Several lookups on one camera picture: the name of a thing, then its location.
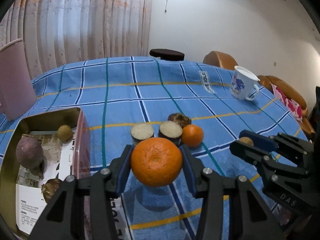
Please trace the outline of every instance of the floral curtain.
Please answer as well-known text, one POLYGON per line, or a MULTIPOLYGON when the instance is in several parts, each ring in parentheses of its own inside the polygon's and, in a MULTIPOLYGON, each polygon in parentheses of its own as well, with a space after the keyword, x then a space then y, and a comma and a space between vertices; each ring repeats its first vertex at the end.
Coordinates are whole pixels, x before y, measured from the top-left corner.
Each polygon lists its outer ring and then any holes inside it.
POLYGON ((16 0, 0 23, 0 46, 22 38, 35 78, 87 59, 146 56, 152 0, 16 0))

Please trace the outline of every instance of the stool seat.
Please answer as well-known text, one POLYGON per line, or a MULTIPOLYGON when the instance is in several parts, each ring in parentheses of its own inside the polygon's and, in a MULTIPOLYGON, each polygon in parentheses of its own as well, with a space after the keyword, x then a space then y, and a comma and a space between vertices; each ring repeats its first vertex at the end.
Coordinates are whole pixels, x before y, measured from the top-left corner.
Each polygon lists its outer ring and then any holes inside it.
POLYGON ((150 50, 150 56, 170 61, 184 60, 184 54, 182 52, 171 49, 152 49, 150 50))

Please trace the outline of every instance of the brown chair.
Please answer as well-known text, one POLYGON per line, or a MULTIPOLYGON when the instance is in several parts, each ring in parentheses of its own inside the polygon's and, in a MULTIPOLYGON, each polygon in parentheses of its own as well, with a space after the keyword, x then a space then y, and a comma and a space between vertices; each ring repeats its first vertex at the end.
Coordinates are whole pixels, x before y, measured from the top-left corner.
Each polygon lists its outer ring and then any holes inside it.
POLYGON ((211 51, 204 57, 203 63, 229 70, 235 70, 235 66, 238 65, 232 56, 218 51, 211 51))
POLYGON ((308 139, 314 140, 316 136, 315 130, 312 128, 310 122, 308 121, 308 109, 307 103, 293 87, 288 85, 286 82, 281 80, 280 78, 274 76, 258 76, 260 79, 259 84, 267 88, 271 93, 273 93, 271 84, 276 85, 281 89, 281 91, 285 94, 285 96, 289 99, 293 99, 296 101, 302 108, 302 122, 298 122, 302 131, 305 133, 308 139))

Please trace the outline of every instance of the orange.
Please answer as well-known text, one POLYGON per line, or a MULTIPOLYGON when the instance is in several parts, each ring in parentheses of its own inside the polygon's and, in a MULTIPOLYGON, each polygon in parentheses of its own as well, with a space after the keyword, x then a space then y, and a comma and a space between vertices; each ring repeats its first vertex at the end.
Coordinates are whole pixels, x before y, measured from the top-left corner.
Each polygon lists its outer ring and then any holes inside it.
POLYGON ((182 129, 182 143, 189 147, 197 147, 203 141, 203 130, 195 124, 189 124, 182 129))
POLYGON ((182 154, 173 142, 154 137, 141 141, 131 155, 131 169, 144 185, 163 187, 172 183, 182 168, 182 154))

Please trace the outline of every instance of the tablecloth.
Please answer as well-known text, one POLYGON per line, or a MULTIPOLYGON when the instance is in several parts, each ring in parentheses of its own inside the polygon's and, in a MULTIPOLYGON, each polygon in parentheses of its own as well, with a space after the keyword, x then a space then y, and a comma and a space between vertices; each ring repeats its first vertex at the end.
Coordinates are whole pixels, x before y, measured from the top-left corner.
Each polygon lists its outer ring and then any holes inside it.
MULTIPOLYGON (((204 130, 204 144, 192 154, 221 175, 243 174, 263 195, 256 169, 231 155, 229 145, 247 129, 269 136, 285 132, 305 139, 289 110, 264 87, 252 101, 229 93, 233 71, 150 57, 119 57, 67 64, 32 81, 37 101, 21 118, 45 111, 79 106, 91 133, 91 173, 108 166, 132 144, 131 127, 150 122, 157 134, 169 114, 183 112, 204 130), (199 71, 207 72, 213 91, 205 89, 199 71)), ((0 163, 12 132, 21 119, 0 116, 0 163)), ((284 157, 274 157, 292 165, 284 157)), ((222 239, 228 239, 228 198, 224 198, 222 239)), ((149 188, 129 176, 121 198, 112 200, 120 239, 194 239, 202 199, 193 199, 181 171, 167 187, 149 188)))

